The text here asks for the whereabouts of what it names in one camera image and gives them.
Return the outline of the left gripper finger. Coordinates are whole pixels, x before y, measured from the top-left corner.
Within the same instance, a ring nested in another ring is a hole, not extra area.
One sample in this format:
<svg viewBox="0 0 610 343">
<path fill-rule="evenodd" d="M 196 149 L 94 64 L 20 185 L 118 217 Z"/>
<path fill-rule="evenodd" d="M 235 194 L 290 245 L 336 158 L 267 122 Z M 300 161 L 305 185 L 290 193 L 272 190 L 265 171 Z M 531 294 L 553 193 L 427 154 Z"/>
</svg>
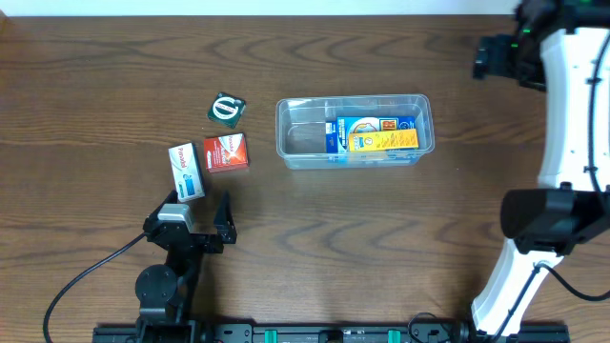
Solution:
<svg viewBox="0 0 610 343">
<path fill-rule="evenodd" d="M 224 244 L 235 244 L 237 238 L 230 200 L 230 194 L 224 192 L 213 220 L 216 233 Z"/>
<path fill-rule="evenodd" d="M 178 202 L 178 195 L 176 190 L 171 190 L 167 197 L 162 201 L 159 205 L 159 208 L 162 209 L 166 204 L 176 204 Z"/>
</svg>

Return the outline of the white Panadol box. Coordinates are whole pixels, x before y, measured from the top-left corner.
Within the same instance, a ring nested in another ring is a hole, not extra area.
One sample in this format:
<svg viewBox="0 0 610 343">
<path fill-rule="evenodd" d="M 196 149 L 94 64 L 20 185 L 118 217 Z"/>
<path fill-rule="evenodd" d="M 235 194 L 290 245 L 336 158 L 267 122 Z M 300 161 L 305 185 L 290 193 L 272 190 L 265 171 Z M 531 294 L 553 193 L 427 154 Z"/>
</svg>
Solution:
<svg viewBox="0 0 610 343">
<path fill-rule="evenodd" d="M 177 199 L 188 202 L 205 196 L 205 188 L 199 168 L 196 149 L 187 143 L 168 149 Z"/>
</svg>

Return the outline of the blue fever patch box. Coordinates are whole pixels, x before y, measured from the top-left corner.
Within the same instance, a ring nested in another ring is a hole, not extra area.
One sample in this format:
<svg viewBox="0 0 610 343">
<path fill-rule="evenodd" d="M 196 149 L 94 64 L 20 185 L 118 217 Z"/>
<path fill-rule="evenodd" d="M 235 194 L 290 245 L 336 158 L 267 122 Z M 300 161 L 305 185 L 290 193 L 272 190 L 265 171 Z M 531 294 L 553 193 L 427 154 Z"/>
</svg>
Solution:
<svg viewBox="0 0 610 343">
<path fill-rule="evenodd" d="M 373 117 L 373 116 L 339 116 L 328 121 L 325 127 L 326 152 L 349 152 L 348 137 L 351 133 L 371 131 L 397 131 L 416 129 L 413 116 Z"/>
</svg>

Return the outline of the yellow cough syrup box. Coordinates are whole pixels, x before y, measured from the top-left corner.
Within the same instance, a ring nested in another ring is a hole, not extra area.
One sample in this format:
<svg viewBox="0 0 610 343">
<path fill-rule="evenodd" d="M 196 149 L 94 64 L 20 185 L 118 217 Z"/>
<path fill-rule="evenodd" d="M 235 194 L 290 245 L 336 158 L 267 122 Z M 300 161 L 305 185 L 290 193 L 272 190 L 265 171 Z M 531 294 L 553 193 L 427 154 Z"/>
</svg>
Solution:
<svg viewBox="0 0 610 343">
<path fill-rule="evenodd" d="M 351 133 L 348 137 L 349 152 L 417 149 L 418 146 L 415 129 Z"/>
</svg>

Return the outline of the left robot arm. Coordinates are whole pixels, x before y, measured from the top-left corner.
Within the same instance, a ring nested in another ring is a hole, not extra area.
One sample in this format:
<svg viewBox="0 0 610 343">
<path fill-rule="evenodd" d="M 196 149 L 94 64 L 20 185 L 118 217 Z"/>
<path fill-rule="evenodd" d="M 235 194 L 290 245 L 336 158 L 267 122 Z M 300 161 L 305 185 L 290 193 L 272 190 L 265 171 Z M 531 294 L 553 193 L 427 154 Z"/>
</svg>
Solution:
<svg viewBox="0 0 610 343">
<path fill-rule="evenodd" d="M 213 218 L 215 233 L 193 230 L 191 208 L 172 191 L 145 219 L 143 233 L 149 242 L 167 252 L 163 264 L 149 266 L 138 275 L 134 290 L 140 302 L 136 343 L 212 342 L 211 327 L 193 319 L 191 309 L 206 254 L 222 253 L 236 242 L 237 233 L 224 192 Z"/>
</svg>

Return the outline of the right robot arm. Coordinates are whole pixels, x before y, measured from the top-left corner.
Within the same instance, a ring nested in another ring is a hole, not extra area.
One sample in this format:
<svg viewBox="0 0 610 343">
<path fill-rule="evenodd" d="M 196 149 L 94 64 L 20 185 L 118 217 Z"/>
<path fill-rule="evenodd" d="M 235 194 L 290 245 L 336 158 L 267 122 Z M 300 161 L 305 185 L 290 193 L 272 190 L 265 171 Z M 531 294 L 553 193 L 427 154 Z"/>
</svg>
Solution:
<svg viewBox="0 0 610 343">
<path fill-rule="evenodd" d="M 538 184 L 501 202 L 502 251 L 454 342 L 565 342 L 563 325 L 522 318 L 547 276 L 609 228 L 609 5 L 523 0 L 511 34 L 480 40 L 473 75 L 516 80 L 546 95 Z"/>
</svg>

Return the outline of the clear plastic container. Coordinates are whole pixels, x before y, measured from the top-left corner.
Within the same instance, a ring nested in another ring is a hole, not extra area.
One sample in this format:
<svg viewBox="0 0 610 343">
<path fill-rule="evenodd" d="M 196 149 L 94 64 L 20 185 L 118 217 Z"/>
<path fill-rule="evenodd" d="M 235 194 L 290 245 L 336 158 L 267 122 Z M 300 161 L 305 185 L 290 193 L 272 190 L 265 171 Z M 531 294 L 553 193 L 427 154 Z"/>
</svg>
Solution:
<svg viewBox="0 0 610 343">
<path fill-rule="evenodd" d="M 419 147 L 414 150 L 326 152 L 325 127 L 339 116 L 413 116 Z M 288 98 L 275 110 L 276 150 L 293 170 L 414 165 L 435 148 L 432 110 L 424 94 L 378 94 Z"/>
</svg>

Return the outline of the red medicine box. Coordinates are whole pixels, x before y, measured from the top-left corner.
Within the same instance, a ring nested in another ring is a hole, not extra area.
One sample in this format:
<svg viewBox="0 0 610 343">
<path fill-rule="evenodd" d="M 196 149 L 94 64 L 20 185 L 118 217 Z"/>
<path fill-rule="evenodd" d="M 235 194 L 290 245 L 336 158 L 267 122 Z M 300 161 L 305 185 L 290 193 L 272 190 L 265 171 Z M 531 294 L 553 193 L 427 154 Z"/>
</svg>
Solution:
<svg viewBox="0 0 610 343">
<path fill-rule="evenodd" d="M 243 133 L 205 138 L 203 149 L 208 172 L 228 172 L 249 167 L 247 144 Z"/>
</svg>

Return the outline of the dark green square box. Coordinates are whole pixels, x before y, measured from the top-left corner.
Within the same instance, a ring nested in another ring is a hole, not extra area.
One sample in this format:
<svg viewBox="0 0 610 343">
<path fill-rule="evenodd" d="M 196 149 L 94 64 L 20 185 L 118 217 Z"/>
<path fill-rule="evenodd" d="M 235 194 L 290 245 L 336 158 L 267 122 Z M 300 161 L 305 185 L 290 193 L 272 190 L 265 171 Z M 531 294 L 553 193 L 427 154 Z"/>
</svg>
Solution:
<svg viewBox="0 0 610 343">
<path fill-rule="evenodd" d="M 213 122 L 234 129 L 243 115 L 246 105 L 244 99 L 220 92 L 212 102 L 207 117 Z"/>
</svg>

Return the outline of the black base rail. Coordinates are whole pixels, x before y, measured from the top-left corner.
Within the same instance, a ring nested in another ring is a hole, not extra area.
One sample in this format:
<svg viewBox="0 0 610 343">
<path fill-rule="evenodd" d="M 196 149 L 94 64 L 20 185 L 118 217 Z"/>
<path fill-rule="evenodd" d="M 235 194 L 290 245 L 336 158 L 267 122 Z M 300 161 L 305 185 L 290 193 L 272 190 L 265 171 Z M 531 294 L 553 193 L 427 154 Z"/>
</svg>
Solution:
<svg viewBox="0 0 610 343">
<path fill-rule="evenodd" d="M 183 325 L 139 323 L 104 325 L 92 331 L 93 343 L 410 343 L 494 342 L 483 333 L 472 333 L 464 323 L 433 319 L 405 326 L 262 326 L 247 323 Z"/>
</svg>

